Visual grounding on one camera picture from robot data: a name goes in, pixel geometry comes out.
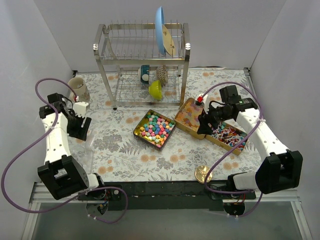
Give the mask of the dark tin with star candies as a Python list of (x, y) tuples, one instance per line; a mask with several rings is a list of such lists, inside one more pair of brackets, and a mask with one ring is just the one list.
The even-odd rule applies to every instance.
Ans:
[(175, 131), (177, 123), (150, 109), (133, 130), (133, 136), (157, 151), (162, 151)]

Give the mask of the clear glass jar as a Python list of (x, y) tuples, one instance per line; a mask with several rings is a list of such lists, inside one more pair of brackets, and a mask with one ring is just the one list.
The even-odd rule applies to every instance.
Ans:
[(72, 156), (77, 160), (77, 162), (87, 173), (92, 172), (95, 155), (93, 143), (96, 138), (96, 134), (97, 132), (95, 130), (92, 130), (88, 134), (86, 141), (84, 141), (83, 143), (74, 144), (70, 147)]

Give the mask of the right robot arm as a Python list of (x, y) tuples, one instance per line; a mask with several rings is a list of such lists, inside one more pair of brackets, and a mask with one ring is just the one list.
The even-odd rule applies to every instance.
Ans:
[(276, 137), (265, 122), (262, 108), (254, 95), (242, 98), (238, 94), (236, 82), (223, 82), (222, 86), (219, 90), (221, 106), (214, 107), (208, 98), (212, 87), (196, 98), (195, 103), (203, 106), (198, 116), (197, 134), (211, 135), (219, 123), (234, 120), (246, 132), (242, 141), (252, 140), (262, 163), (255, 172), (229, 175), (225, 187), (204, 187), (212, 193), (228, 195), (232, 199), (256, 190), (270, 194), (298, 187), (303, 165), (302, 154), (298, 150), (291, 151)]

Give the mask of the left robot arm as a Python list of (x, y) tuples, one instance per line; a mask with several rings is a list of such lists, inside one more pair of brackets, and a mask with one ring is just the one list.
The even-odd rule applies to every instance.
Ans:
[(87, 140), (92, 119), (85, 117), (88, 103), (81, 101), (67, 107), (68, 99), (53, 93), (48, 104), (39, 109), (39, 116), (47, 136), (44, 164), (37, 169), (38, 176), (56, 199), (89, 190), (95, 200), (106, 196), (106, 187), (97, 173), (88, 174), (72, 156), (68, 138)]

